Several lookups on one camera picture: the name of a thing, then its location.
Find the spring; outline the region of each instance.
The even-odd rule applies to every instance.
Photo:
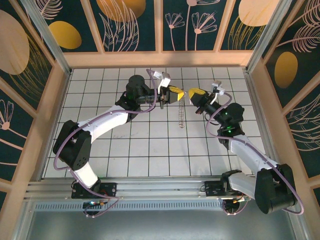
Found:
[[[179,112],[178,112],[179,127],[182,129],[185,127],[184,112],[185,112],[185,96],[183,95],[183,97],[181,97],[179,100]]]

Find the grid floor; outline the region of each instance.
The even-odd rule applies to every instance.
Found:
[[[233,102],[244,108],[243,131],[261,151],[264,147],[255,113],[240,67],[167,67],[151,68],[167,72],[170,84],[188,91],[190,88],[211,90],[213,80],[233,96]],[[84,121],[114,105],[132,75],[142,75],[150,86],[145,68],[91,68],[75,69],[54,135],[57,138],[64,122]],[[218,97],[224,104],[227,96]],[[246,174],[251,170],[219,141],[207,135],[204,115],[185,96],[185,127],[179,127],[178,102],[151,113],[139,114],[132,122],[117,126],[96,139],[91,147],[90,165],[99,177],[147,177],[147,176],[218,176],[234,169]],[[218,127],[211,125],[211,131]],[[69,172],[56,171],[55,154],[51,151],[43,172],[44,178],[68,178]],[[59,160],[58,166],[65,166]]]

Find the purple cable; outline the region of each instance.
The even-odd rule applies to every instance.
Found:
[[[156,87],[156,82],[152,76],[151,73],[154,73],[154,71],[150,70],[150,69],[146,69],[147,73],[149,74],[150,76],[150,79],[152,81],[152,85],[154,87],[154,100],[153,100],[153,103],[152,105],[150,106],[150,108],[148,108],[147,110],[144,110],[144,111],[130,111],[130,110],[115,110],[115,111],[108,111],[100,116],[97,116],[96,118],[92,119],[91,121],[87,122],[86,124],[78,127],[76,130],[74,130],[72,133],[70,133],[70,135],[63,141],[63,143],[61,144],[61,146],[59,147],[55,157],[54,157],[54,161],[53,161],[53,167],[55,170],[57,171],[60,171],[60,170],[68,170],[71,175],[75,178],[75,180],[85,189],[87,190],[89,193],[93,194],[93,195],[96,195],[98,197],[101,197],[101,198],[104,198],[104,199],[116,199],[116,201],[111,205],[109,206],[106,210],[104,211],[100,211],[99,213],[97,213],[96,215],[88,215],[86,214],[87,217],[89,218],[95,218],[95,217],[99,217],[101,216],[102,214],[104,214],[105,212],[107,212],[109,209],[111,209],[114,205],[116,205],[116,203],[119,201],[119,198],[118,197],[115,197],[115,196],[107,196],[107,195],[102,195],[102,194],[99,194],[99,193],[96,193],[94,191],[92,191],[91,189],[89,189],[86,185],[84,185],[81,180],[76,176],[76,174],[74,173],[74,171],[72,171],[72,169],[69,167],[69,166],[64,166],[64,167],[57,167],[57,161],[58,161],[58,158],[59,158],[59,155],[62,151],[62,149],[65,147],[65,145],[67,144],[67,142],[77,133],[79,132],[80,130],[84,129],[85,127],[89,126],[90,124],[93,124],[94,122],[98,121],[99,119],[101,118],[104,118],[105,116],[108,116],[108,115],[112,115],[112,114],[117,114],[117,113],[127,113],[127,114],[144,114],[144,113],[148,113],[150,111],[152,111],[155,106],[156,106],[156,101],[157,101],[157,98],[158,98],[158,93],[157,93],[157,87]]]
[[[284,208],[284,209],[282,209],[282,210],[284,210],[284,211],[286,211],[286,212],[288,212],[288,213],[291,213],[291,214],[302,215],[302,214],[304,213],[304,211],[305,211],[305,208],[304,208],[304,205],[303,205],[303,203],[302,203],[301,198],[299,197],[299,195],[297,194],[297,192],[295,191],[295,189],[291,186],[291,184],[288,182],[288,180],[281,174],[281,172],[279,172],[279,170],[278,170],[275,166],[273,166],[273,165],[268,161],[268,159],[266,159],[265,156],[259,152],[259,150],[258,150],[255,146],[253,146],[253,145],[245,142],[244,140],[241,140],[241,139],[238,139],[238,138],[233,138],[233,137],[228,137],[228,136],[218,136],[218,135],[213,134],[213,133],[210,131],[210,129],[209,129],[210,122],[211,122],[211,121],[214,119],[214,117],[215,117],[222,109],[224,109],[224,108],[231,102],[231,100],[232,100],[232,96],[231,96],[229,93],[225,92],[224,94],[229,97],[229,100],[228,100],[224,105],[222,105],[221,107],[219,107],[219,108],[210,116],[209,120],[208,120],[207,123],[206,123],[205,129],[207,130],[207,132],[208,132],[210,135],[212,135],[212,136],[215,137],[215,138],[218,138],[218,139],[226,139],[226,140],[231,140],[231,141],[238,141],[238,142],[240,142],[240,143],[243,143],[244,145],[247,145],[247,146],[248,146],[249,148],[251,148],[256,154],[258,154],[258,155],[262,158],[262,160],[265,161],[265,163],[268,164],[268,165],[275,171],[275,173],[284,181],[284,183],[287,185],[287,187],[290,189],[290,191],[293,193],[293,195],[294,195],[294,196],[296,197],[296,199],[298,200],[298,202],[299,202],[299,204],[300,204],[300,207],[301,207],[301,210],[300,210],[300,211],[292,211],[292,210],[287,209],[287,208]]]

